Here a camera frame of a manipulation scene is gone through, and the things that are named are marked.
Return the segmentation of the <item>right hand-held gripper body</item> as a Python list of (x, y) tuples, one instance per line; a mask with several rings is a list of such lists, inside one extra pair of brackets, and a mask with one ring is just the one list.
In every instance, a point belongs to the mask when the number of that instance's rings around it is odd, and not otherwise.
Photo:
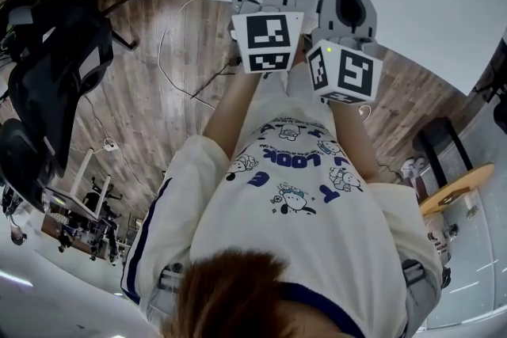
[(358, 33), (316, 28), (311, 40), (306, 59), (316, 96), (342, 104), (375, 100), (383, 62), (374, 56), (373, 27)]

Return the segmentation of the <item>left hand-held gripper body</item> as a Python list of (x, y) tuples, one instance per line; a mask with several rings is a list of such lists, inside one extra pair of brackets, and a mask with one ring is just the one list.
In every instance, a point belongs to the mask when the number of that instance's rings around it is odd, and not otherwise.
[(296, 54), (304, 12), (295, 0), (234, 0), (234, 38), (247, 74), (288, 71)]

